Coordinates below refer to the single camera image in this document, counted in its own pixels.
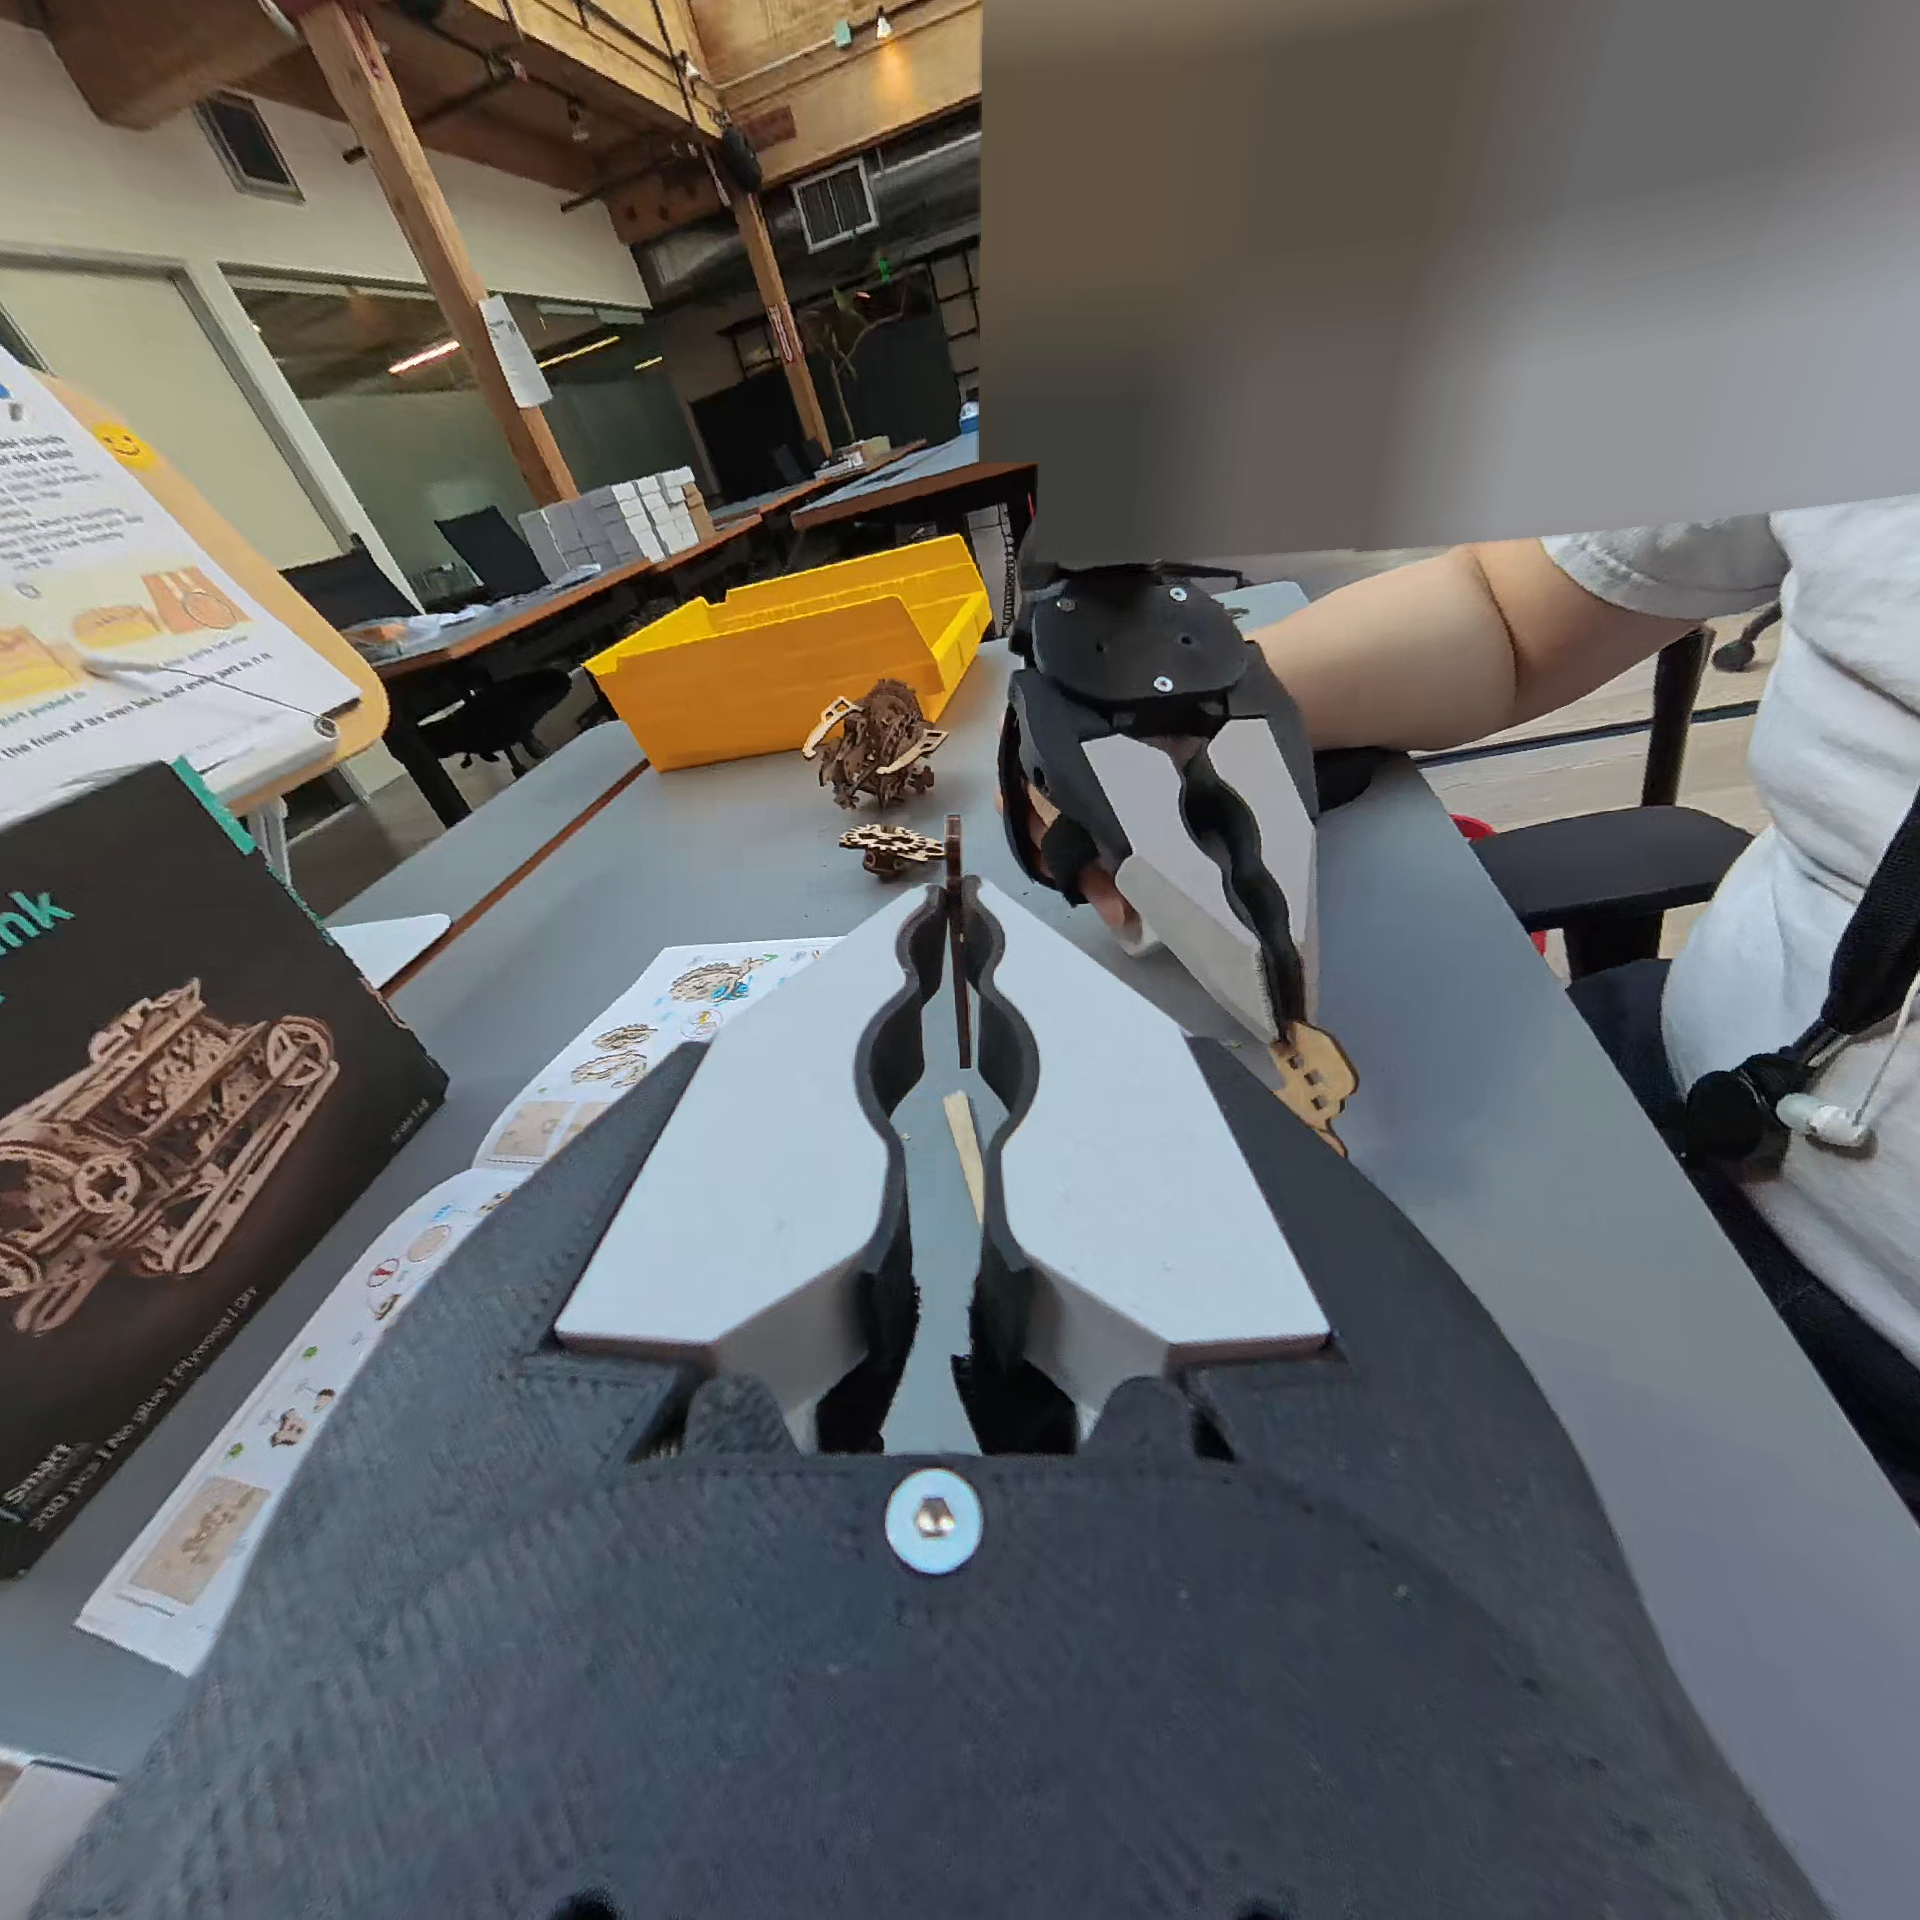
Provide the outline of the wood-edged office desk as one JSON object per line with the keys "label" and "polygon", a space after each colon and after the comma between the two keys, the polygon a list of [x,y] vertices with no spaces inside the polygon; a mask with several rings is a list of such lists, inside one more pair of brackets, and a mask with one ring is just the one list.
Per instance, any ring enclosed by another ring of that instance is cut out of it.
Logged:
{"label": "wood-edged office desk", "polygon": [[452,828],[462,822],[472,813],[472,806],[450,778],[444,758],[428,750],[415,716],[405,708],[403,696],[394,690],[397,683],[487,656],[557,621],[584,621],[588,628],[600,631],[619,618],[631,618],[646,591],[676,591],[708,560],[734,560],[743,541],[764,520],[766,514],[760,512],[743,512],[717,520],[708,539],[661,563],[636,560],[598,571],[568,587],[547,587],[540,594],[523,594],[506,607],[476,607],[469,618],[434,632],[432,644],[400,651],[396,659],[371,661],[378,680],[388,690],[388,725],[381,742],[411,779],[439,826]]}

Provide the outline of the black office chair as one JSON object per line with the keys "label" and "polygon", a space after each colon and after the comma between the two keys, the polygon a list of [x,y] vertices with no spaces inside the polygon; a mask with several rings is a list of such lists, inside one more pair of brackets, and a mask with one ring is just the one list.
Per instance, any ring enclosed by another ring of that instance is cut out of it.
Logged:
{"label": "black office chair", "polygon": [[533,546],[500,507],[487,506],[464,514],[437,517],[434,525],[487,597],[500,602],[549,587]]}
{"label": "black office chair", "polygon": [[421,613],[362,544],[326,560],[285,566],[279,576],[335,632],[381,621],[406,621]]}

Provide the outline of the wooden board with instruction sheet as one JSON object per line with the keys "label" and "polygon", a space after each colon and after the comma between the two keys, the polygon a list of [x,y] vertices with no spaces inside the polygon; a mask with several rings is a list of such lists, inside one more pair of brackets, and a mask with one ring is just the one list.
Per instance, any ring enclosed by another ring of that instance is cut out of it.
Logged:
{"label": "wooden board with instruction sheet", "polygon": [[373,668],[154,443],[3,371],[4,826],[167,760],[246,812],[384,739]]}

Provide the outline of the wooden gear model assembly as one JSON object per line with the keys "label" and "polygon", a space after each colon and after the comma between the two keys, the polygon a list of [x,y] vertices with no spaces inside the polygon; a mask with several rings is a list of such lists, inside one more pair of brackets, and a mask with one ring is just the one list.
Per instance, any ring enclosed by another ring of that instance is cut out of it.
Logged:
{"label": "wooden gear model assembly", "polygon": [[859,700],[835,700],[799,746],[821,786],[840,810],[886,810],[934,786],[933,754],[946,732],[933,726],[922,696],[900,679],[879,679]]}

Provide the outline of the yellow plastic bin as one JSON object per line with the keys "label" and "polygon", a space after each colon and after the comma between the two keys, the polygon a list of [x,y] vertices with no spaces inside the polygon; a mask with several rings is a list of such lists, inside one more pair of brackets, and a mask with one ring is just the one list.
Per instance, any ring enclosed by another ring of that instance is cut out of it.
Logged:
{"label": "yellow plastic bin", "polygon": [[943,716],[992,606],[959,535],[693,599],[588,661],[659,772],[798,752],[835,700],[878,680]]}

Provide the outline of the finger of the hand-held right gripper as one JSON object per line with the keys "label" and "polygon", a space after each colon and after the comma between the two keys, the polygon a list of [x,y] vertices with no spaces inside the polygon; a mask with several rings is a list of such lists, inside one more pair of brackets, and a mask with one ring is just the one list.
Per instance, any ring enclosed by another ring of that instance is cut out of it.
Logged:
{"label": "finger of the hand-held right gripper", "polygon": [[1253,940],[1254,999],[1240,1021],[1282,1040],[1316,1012],[1316,826],[1268,720],[1231,717],[1200,750],[1200,839]]}
{"label": "finger of the hand-held right gripper", "polygon": [[1279,1021],[1260,940],[1188,830],[1174,758],[1128,736],[1091,741],[1086,758],[1127,846],[1112,867],[1120,895],[1219,1008],[1260,1042],[1276,1042]]}

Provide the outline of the wooden ceiling post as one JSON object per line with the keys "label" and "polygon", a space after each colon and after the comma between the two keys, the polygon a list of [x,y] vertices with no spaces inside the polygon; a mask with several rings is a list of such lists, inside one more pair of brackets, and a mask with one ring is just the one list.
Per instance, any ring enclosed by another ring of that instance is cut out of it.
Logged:
{"label": "wooden ceiling post", "polygon": [[317,62],[334,102],[367,156],[444,323],[536,507],[579,496],[574,475],[540,404],[520,404],[499,358],[484,302],[490,287],[452,219],[440,180],[403,108],[400,88],[358,5],[300,3],[290,18]]}

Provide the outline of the person's right forearm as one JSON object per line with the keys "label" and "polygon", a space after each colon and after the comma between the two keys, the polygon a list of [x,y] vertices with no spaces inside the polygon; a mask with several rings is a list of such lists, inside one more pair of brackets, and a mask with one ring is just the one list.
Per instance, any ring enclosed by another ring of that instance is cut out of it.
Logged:
{"label": "person's right forearm", "polygon": [[1338,587],[1253,640],[1314,750],[1447,752],[1567,708],[1691,628],[1586,591],[1534,538]]}

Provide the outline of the white flat plate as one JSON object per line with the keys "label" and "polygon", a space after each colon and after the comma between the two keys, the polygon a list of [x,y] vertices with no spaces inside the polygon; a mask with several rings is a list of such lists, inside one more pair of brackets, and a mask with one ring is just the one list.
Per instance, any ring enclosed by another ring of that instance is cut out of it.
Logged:
{"label": "white flat plate", "polygon": [[446,932],[447,914],[371,918],[326,923],[325,932],[351,959],[362,978],[374,990],[388,990],[405,968],[421,959]]}

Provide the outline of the person's right hand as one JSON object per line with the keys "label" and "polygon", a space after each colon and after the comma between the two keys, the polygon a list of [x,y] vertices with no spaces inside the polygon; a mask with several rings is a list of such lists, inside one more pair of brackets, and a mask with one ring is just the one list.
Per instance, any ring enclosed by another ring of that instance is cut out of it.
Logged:
{"label": "person's right hand", "polygon": [[1023,842],[1036,875],[1069,904],[1088,904],[1132,958],[1162,950],[1162,940],[1118,886],[1093,834],[1036,784],[1023,786]]}

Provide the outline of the dark long desk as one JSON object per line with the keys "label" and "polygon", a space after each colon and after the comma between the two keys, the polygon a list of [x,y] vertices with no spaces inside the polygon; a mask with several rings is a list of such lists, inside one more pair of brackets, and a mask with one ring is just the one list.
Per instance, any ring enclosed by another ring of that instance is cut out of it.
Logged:
{"label": "dark long desk", "polygon": [[940,446],[906,453],[795,507],[786,518],[783,570],[830,564],[831,558],[874,551],[876,539],[916,525],[934,525],[940,535],[965,535],[970,514],[999,509],[1006,566],[1016,582],[1019,546],[1036,518],[1037,482],[1037,463],[986,459],[980,434],[970,430]]}

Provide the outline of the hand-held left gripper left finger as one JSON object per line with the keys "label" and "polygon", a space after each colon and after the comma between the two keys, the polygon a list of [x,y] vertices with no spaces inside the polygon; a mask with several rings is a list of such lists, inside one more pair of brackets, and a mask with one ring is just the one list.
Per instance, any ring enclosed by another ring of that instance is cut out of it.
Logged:
{"label": "hand-held left gripper left finger", "polygon": [[562,1348],[752,1375],[805,1450],[878,1453],[922,1322],[906,1142],[942,987],[934,884],[699,1044],[555,1322]]}

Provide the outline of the thin wooden model strip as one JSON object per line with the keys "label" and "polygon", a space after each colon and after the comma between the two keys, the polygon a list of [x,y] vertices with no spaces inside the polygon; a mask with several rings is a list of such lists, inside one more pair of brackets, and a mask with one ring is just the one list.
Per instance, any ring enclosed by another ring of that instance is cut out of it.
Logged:
{"label": "thin wooden model strip", "polygon": [[[956,1055],[962,1071],[972,1070],[973,1030],[970,1002],[970,958],[966,958],[966,925],[965,925],[965,828],[958,812],[943,819],[943,925],[949,942],[949,973],[951,1002],[956,1021]],[[966,1198],[976,1223],[986,1220],[988,1184],[986,1163],[976,1133],[976,1118],[966,1091],[943,1095],[943,1115],[949,1122],[951,1142],[956,1148],[958,1165],[966,1187]]]}

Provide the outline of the person's white shirt torso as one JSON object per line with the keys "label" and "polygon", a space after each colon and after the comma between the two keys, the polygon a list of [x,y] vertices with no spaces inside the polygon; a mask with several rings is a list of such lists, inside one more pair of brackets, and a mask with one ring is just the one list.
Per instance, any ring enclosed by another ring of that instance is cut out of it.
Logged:
{"label": "person's white shirt torso", "polygon": [[[1659,618],[1779,602],[1780,648],[1749,741],[1766,830],[1725,872],[1664,984],[1664,1050],[1682,1091],[1797,1040],[1818,1016],[1840,934],[1916,799],[1918,500],[1595,535],[1552,535],[1579,587]],[[1798,1139],[1749,1187],[1798,1262],[1908,1359],[1918,1357],[1916,1020],[1898,1046],[1847,1046],[1812,1093],[1853,1108],[1853,1154]]]}

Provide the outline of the wooden model part with holes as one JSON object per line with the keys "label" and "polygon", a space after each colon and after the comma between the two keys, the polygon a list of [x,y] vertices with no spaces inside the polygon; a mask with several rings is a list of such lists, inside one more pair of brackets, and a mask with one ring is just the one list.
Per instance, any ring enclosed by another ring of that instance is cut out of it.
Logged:
{"label": "wooden model part with holes", "polygon": [[1347,1159],[1348,1148],[1338,1135],[1338,1119],[1357,1091],[1357,1071],[1344,1046],[1324,1029],[1299,1020],[1282,1029],[1268,1059],[1278,1071],[1278,1100]]}

